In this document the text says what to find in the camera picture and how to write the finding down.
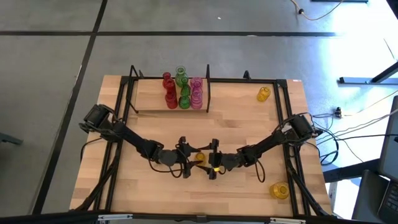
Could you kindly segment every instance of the concrete floor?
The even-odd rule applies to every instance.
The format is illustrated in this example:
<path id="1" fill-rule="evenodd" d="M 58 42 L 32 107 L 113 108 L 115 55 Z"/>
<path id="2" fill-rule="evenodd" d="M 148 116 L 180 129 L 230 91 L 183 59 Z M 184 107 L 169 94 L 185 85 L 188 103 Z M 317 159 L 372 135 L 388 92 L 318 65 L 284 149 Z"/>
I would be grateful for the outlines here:
<path id="1" fill-rule="evenodd" d="M 323 14 L 335 3 L 298 1 L 307 14 Z M 101 1 L 0 2 L 0 30 L 92 30 Z M 385 2 L 344 3 L 331 16 L 310 22 L 288 1 L 109 1 L 100 30 L 222 30 L 345 32 L 342 37 L 97 37 L 83 79 L 44 212 L 68 210 L 86 134 L 78 123 L 96 102 L 103 75 L 127 75 L 130 64 L 146 76 L 185 65 L 191 74 L 213 77 L 303 80 L 310 112 L 341 106 L 359 111 L 396 86 L 339 86 L 340 76 L 373 77 L 397 55 L 386 24 L 396 18 Z M 57 129 L 67 106 L 88 37 L 0 36 L 0 132 L 24 139 L 0 144 L 0 217 L 29 213 Z M 392 98 L 364 117 L 334 122 L 341 130 L 387 113 Z M 385 129 L 381 122 L 380 129 Z M 375 129 L 365 133 L 376 134 Z M 377 157 L 382 139 L 350 141 L 362 160 Z M 334 150 L 323 144 L 323 153 Z M 358 163 L 344 144 L 335 166 Z"/>

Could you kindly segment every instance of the wooden table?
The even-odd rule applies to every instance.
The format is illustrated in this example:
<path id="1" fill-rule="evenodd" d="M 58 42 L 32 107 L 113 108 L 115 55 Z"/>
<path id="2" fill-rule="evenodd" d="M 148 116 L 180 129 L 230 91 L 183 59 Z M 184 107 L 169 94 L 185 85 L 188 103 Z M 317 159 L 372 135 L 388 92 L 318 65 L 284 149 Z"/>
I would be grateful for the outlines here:
<path id="1" fill-rule="evenodd" d="M 98 103 L 114 107 L 120 76 L 104 77 Z M 293 113 L 308 111 L 303 85 L 300 80 L 288 80 Z M 127 126 L 146 139 L 153 139 L 175 149 L 180 136 L 186 136 L 193 147 L 202 147 L 212 138 L 220 140 L 219 150 L 225 153 L 248 144 L 255 144 L 278 125 L 275 95 L 266 102 L 256 100 L 256 94 L 265 84 L 211 83 L 210 111 L 140 111 L 130 110 Z M 283 93 L 280 91 L 284 118 L 287 117 Z M 134 84 L 132 103 L 136 103 L 137 82 Z M 125 97 L 121 103 L 124 108 Z M 88 141 L 98 138 L 90 133 Z M 86 146 L 81 162 L 70 208 L 79 206 L 93 190 L 100 176 L 106 141 Z M 330 201 L 317 150 L 304 144 L 300 151 L 306 185 L 315 200 L 331 213 Z M 194 167 L 188 179 L 175 179 L 171 174 L 160 174 L 150 169 L 148 161 L 124 142 L 119 171 L 113 195 L 113 212 L 173 213 L 207 215 L 245 215 L 291 217 L 290 199 L 274 199 L 269 187 L 278 181 L 287 181 L 282 146 L 263 154 L 260 161 L 266 171 L 266 181 L 260 183 L 254 166 L 233 169 L 225 175 L 209 180 L 204 171 Z M 154 167 L 167 170 L 165 166 Z M 303 213 L 301 195 L 296 186 L 298 210 Z M 104 208 L 106 193 L 100 208 Z"/>

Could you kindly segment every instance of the black rack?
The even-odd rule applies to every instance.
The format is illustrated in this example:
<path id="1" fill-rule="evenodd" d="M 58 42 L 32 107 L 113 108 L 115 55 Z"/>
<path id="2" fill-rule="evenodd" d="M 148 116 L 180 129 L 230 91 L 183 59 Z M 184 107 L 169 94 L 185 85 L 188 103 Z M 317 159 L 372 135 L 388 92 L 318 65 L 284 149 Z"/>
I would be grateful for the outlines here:
<path id="1" fill-rule="evenodd" d="M 132 89 L 134 86 L 134 82 L 137 82 L 141 79 L 163 79 L 163 77 L 145 77 L 143 73 L 139 70 L 137 73 L 135 67 L 131 65 L 130 68 L 130 74 L 129 76 L 123 76 L 119 85 L 119 92 L 116 100 L 116 105 L 115 105 L 115 112 L 116 114 L 119 114 L 120 111 L 120 106 L 121 106 L 121 100 L 122 100 L 122 95 L 123 95 L 123 90 L 125 85 L 127 85 L 127 95 L 126 95 L 126 104 L 124 105 L 124 111 L 123 111 L 123 116 L 122 116 L 122 122 L 127 122 L 127 116 L 129 113 L 129 108 L 131 107 L 136 113 L 139 113 L 134 108 L 134 105 L 132 105 L 131 98 L 132 98 Z M 274 94 L 275 94 L 275 101 L 276 101 L 276 108 L 277 108 L 277 114 L 278 114 L 278 120 L 279 123 L 282 123 L 284 120 L 283 113 L 282 113 L 282 105 L 280 102 L 280 95 L 279 95 L 279 88 L 282 89 L 284 93 L 284 101 L 286 104 L 286 110 L 287 110 L 287 115 L 288 117 L 292 116 L 292 107 L 290 105 L 290 98 L 289 98 L 289 92 L 287 89 L 287 81 L 286 80 L 272 80 L 272 79 L 252 79 L 250 77 L 250 74 L 248 71 L 244 72 L 243 78 L 210 78 L 210 65 L 207 65 L 206 67 L 206 79 L 207 79 L 207 88 L 208 88 L 208 104 L 206 108 L 206 112 L 209 111 L 210 107 L 210 100 L 211 100 L 211 93 L 210 93 L 210 85 L 211 83 L 263 83 L 263 84 L 271 84 L 274 88 Z M 116 143 L 116 153 L 115 153 L 115 160 L 117 161 L 116 164 L 116 171 L 114 174 L 111 176 L 111 181 L 109 184 L 109 189 L 108 189 L 108 196 L 106 198 L 106 206 L 105 210 L 110 211 L 111 210 L 111 204 L 112 204 L 112 198 L 113 198 L 113 192 L 116 184 L 116 175 L 117 175 L 117 168 L 119 164 L 119 159 L 121 155 L 121 149 L 122 149 L 122 144 L 123 141 L 119 141 Z M 112 143 L 108 143 L 106 146 L 105 154 L 104 154 L 104 160 L 103 160 L 103 165 L 101 168 L 101 175 L 100 178 L 104 176 L 104 173 L 106 172 L 106 168 L 109 165 L 109 160 L 110 160 L 110 154 L 111 154 L 111 148 L 112 148 Z M 284 149 L 284 159 L 285 161 L 290 160 L 290 146 L 288 144 L 283 145 Z M 294 159 L 295 163 L 297 166 L 297 172 L 301 178 L 301 180 L 304 182 L 304 174 L 303 174 L 303 168 L 302 168 L 302 163 L 300 159 L 300 154 L 299 150 L 297 148 L 293 149 L 294 152 Z M 295 188 L 294 188 L 294 180 L 290 176 L 290 174 L 286 171 L 287 173 L 287 180 L 289 184 L 289 190 L 290 190 L 290 202 L 292 205 L 292 212 L 294 216 L 300 215 L 299 210 L 298 210 L 298 204 L 297 204 L 297 199 L 295 196 Z M 100 200 L 101 200 L 101 194 L 97 196 L 95 200 L 95 206 L 94 210 L 98 210 L 100 206 Z M 305 215 L 310 215 L 310 206 L 307 202 L 307 200 L 302 196 L 302 202 L 303 202 L 303 207 L 304 207 L 304 214 Z M 145 214 L 142 216 L 142 218 L 159 218 L 162 219 L 166 217 L 173 217 L 174 220 L 197 220 L 196 215 L 173 215 L 173 214 Z M 213 216 L 213 215 L 208 215 L 206 216 L 207 221 L 261 221 L 263 222 L 264 219 L 268 219 L 269 217 L 244 217 L 244 216 Z"/>

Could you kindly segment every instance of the gray floor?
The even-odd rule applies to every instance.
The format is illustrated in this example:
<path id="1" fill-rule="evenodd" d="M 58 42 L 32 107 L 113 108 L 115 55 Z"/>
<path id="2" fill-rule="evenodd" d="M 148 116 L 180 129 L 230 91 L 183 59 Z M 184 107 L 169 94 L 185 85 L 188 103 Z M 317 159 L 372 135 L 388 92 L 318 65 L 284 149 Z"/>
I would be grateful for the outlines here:
<path id="1" fill-rule="evenodd" d="M 391 52 L 394 43 L 389 40 L 387 45 L 384 40 L 392 34 L 380 24 L 377 26 L 377 23 L 393 24 L 396 19 L 391 12 L 385 12 L 385 2 L 376 1 L 371 0 L 368 5 L 344 3 L 330 17 L 314 22 L 296 17 L 288 0 L 109 1 L 100 30 L 351 32 L 353 35 L 97 37 L 44 212 L 68 210 L 80 148 L 86 141 L 78 123 L 96 102 L 103 75 L 127 75 L 131 64 L 147 76 L 159 76 L 181 64 L 191 75 L 204 76 L 209 63 L 213 77 L 241 77 L 243 71 L 249 70 L 253 78 L 301 79 L 310 112 L 314 114 L 329 112 L 337 106 L 358 111 L 370 101 L 393 92 L 396 86 L 339 86 L 336 82 L 340 76 L 372 77 L 396 61 Z M 298 3 L 314 17 L 335 5 L 309 0 Z M 92 30 L 100 4 L 101 1 L 2 1 L 0 30 Z M 365 20 L 368 17 L 373 18 L 372 24 Z M 366 31 L 364 27 L 374 27 L 380 32 L 358 34 Z M 3 202 L 0 216 L 29 212 L 87 42 L 88 37 L 0 37 L 0 132 L 25 140 L 19 147 L 0 144 Z M 390 99 L 386 100 L 376 111 L 370 111 L 369 117 L 387 113 L 390 105 Z M 335 121 L 333 130 L 356 124 L 359 119 Z M 380 128 L 385 129 L 385 125 L 380 123 Z M 374 129 L 366 130 L 373 132 L 377 133 Z M 349 144 L 363 160 L 377 157 L 381 147 L 380 140 Z M 321 150 L 328 152 L 333 147 L 333 143 L 324 144 Z M 335 166 L 357 162 L 341 144 Z"/>

